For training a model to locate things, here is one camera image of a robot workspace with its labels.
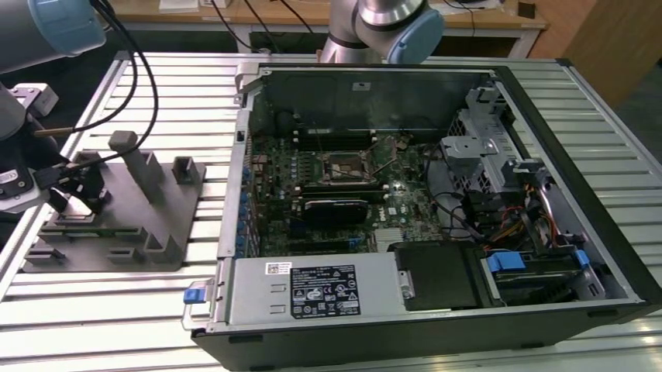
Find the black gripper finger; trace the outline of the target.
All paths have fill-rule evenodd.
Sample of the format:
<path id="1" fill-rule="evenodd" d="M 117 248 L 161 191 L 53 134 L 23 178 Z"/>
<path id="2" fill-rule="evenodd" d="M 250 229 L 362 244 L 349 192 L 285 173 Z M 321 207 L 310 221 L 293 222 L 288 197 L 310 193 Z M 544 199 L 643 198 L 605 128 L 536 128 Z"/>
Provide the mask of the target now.
<path id="1" fill-rule="evenodd" d="M 85 202 L 93 213 L 99 214 L 113 200 L 113 194 L 105 182 L 106 164 L 98 164 L 79 171 L 79 199 Z"/>
<path id="2" fill-rule="evenodd" d="M 66 193 L 61 188 L 54 187 L 49 189 L 49 205 L 61 215 L 67 214 L 70 198 L 70 194 Z"/>

